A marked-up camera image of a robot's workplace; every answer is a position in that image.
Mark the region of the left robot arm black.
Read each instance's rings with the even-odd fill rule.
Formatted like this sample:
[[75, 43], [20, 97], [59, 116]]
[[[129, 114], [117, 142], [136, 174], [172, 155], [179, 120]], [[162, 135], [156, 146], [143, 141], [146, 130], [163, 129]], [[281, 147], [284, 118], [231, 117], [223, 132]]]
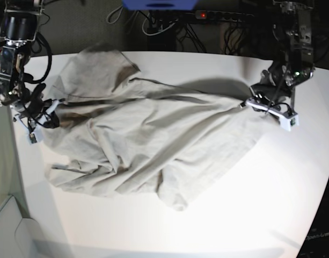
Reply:
[[236, 53], [271, 60], [246, 101], [256, 112], [295, 115], [295, 89], [315, 70], [311, 14], [314, 1], [241, 1], [246, 34]]

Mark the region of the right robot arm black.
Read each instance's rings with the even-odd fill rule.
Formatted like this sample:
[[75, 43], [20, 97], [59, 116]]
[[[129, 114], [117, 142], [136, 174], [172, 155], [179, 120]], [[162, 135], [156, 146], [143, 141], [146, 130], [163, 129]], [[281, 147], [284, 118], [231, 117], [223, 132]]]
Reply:
[[[0, 1], [0, 106], [17, 112], [16, 119], [26, 119], [29, 134], [37, 127], [57, 128], [55, 109], [61, 100], [43, 100], [52, 67], [53, 54], [48, 41], [39, 32], [43, 1]], [[47, 68], [40, 79], [25, 72], [25, 66], [37, 43], [47, 53]]]

